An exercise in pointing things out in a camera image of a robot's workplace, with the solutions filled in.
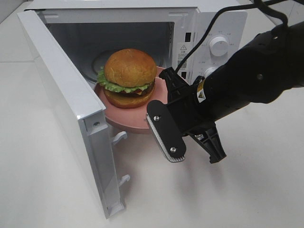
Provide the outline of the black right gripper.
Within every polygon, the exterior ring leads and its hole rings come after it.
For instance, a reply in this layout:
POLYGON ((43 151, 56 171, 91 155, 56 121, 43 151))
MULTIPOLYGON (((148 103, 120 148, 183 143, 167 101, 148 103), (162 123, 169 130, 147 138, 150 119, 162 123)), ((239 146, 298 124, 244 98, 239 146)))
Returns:
POLYGON ((217 163, 226 157, 215 122, 199 111, 197 87, 205 77, 198 76, 192 85, 180 77, 172 67, 164 69, 159 78, 167 87, 167 108, 182 136, 189 135, 208 154, 209 162, 217 163))

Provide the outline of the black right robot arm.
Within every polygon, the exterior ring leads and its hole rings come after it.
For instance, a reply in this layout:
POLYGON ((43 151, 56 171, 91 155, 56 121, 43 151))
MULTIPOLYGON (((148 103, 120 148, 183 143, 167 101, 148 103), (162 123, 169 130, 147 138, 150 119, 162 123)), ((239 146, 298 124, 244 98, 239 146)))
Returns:
POLYGON ((285 90, 304 85, 304 25, 279 25, 257 34, 224 65, 193 84, 167 68, 167 108, 182 136, 190 136, 210 163, 226 157, 215 122, 250 103, 268 104, 285 90))

